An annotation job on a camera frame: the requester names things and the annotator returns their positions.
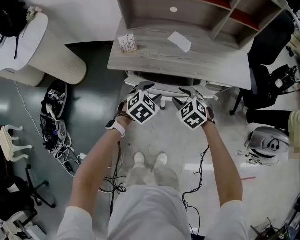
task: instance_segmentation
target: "black pants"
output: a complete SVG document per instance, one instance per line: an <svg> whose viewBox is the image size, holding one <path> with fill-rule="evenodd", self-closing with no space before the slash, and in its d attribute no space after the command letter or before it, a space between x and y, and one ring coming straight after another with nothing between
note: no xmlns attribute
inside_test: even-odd
<svg viewBox="0 0 300 240"><path fill-rule="evenodd" d="M259 123L288 131L290 114L291 111L248 109L246 120L248 123Z"/></svg>

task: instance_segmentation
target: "white wall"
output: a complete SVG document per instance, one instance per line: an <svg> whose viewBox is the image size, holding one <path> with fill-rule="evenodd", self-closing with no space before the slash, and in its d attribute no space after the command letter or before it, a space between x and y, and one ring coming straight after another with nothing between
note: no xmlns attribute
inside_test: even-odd
<svg viewBox="0 0 300 240"><path fill-rule="evenodd" d="M65 44L111 41L121 14L116 0L24 0L38 5L52 32Z"/></svg>

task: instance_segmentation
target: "desk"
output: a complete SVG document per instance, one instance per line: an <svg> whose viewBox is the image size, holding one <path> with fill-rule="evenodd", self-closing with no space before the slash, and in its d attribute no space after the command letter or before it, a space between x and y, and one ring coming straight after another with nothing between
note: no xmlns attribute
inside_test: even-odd
<svg viewBox="0 0 300 240"><path fill-rule="evenodd" d="M143 21L142 27L126 30L121 20L108 69L174 75L251 89L247 54L233 48L226 38L212 41L207 31L181 22L142 18L137 21ZM188 53L168 40L175 31L192 42ZM117 37L131 33L138 50L122 54Z"/></svg>

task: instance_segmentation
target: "black backpack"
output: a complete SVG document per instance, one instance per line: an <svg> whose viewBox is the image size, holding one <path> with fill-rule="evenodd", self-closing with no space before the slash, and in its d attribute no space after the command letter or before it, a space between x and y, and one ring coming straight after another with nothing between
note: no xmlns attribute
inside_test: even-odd
<svg viewBox="0 0 300 240"><path fill-rule="evenodd" d="M17 47L19 34L27 24L27 10L23 8L25 4L18 0L0 0L0 35L3 37L16 37L15 55L17 55Z"/></svg>

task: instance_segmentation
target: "white paper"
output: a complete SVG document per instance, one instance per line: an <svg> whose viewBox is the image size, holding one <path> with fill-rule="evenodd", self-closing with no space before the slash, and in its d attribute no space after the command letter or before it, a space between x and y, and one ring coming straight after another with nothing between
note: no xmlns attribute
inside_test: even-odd
<svg viewBox="0 0 300 240"><path fill-rule="evenodd" d="M13 184L12 186L10 186L8 188L8 192L9 193L14 193L14 192L18 192L18 191L19 191L19 189L18 189L18 187L15 184Z"/></svg>
<svg viewBox="0 0 300 240"><path fill-rule="evenodd" d="M190 51L192 43L178 32L175 31L169 36L168 40L177 45L185 53Z"/></svg>

